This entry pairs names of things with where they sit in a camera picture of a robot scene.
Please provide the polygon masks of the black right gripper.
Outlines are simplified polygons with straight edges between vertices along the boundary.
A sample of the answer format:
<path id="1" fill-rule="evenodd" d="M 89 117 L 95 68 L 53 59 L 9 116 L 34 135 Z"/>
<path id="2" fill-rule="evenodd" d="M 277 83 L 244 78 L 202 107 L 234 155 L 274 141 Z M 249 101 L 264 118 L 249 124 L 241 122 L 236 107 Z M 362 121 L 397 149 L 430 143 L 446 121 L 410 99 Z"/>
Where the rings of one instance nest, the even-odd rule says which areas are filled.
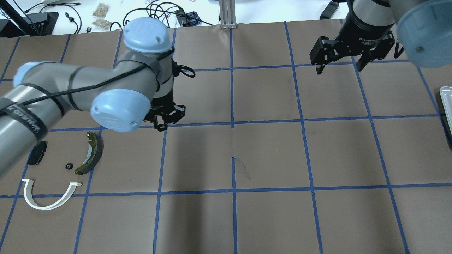
<path id="1" fill-rule="evenodd" d="M 396 40 L 391 28 L 363 22 L 355 14 L 348 14 L 335 39 L 320 36 L 309 53 L 310 62 L 318 75 L 326 65 L 349 56 L 360 56 L 357 71 L 363 71 L 368 63 L 384 59 Z"/>

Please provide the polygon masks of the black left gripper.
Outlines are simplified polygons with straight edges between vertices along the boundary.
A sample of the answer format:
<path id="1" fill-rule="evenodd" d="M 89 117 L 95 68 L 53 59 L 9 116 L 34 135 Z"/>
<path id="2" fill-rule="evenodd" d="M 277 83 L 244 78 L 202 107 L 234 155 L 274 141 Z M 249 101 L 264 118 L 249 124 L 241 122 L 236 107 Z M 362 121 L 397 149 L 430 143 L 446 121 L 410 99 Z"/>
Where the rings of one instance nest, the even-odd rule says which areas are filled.
<path id="1" fill-rule="evenodd" d="M 168 129 L 168 124 L 176 124 L 185 114 L 186 106 L 174 102 L 174 93 L 171 90 L 165 96 L 153 98 L 144 121 L 152 123 L 154 129 L 163 132 Z"/>

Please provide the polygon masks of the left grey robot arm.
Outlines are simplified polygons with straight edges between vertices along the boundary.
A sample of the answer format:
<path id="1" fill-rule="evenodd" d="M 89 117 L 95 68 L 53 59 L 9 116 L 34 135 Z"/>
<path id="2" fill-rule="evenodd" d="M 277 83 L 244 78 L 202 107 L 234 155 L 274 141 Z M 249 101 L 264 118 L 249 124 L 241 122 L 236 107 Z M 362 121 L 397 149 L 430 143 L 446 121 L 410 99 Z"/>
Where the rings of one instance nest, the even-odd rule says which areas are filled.
<path id="1" fill-rule="evenodd" d="M 116 132 L 132 132 L 146 121 L 164 131 L 185 116 L 185 106 L 173 99 L 178 71 L 168 27 L 157 19 L 134 19 L 123 42 L 127 49 L 112 69 L 42 61 L 17 70 L 13 89 L 1 97 L 1 175 L 70 110 L 88 111 Z"/>

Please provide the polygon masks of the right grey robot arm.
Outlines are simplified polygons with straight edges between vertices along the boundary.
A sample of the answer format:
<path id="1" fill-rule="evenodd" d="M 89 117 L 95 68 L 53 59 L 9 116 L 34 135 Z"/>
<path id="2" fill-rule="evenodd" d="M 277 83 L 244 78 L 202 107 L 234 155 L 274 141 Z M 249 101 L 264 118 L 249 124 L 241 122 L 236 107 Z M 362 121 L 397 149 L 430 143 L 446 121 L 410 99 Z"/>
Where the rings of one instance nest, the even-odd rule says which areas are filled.
<path id="1" fill-rule="evenodd" d="M 310 61 L 321 74 L 326 65 L 344 57 L 360 56 L 357 70 L 384 59 L 394 46 L 397 58 L 405 53 L 421 68 L 450 65 L 450 0 L 347 0 L 349 12 L 335 39 L 321 36 L 310 51 Z"/>

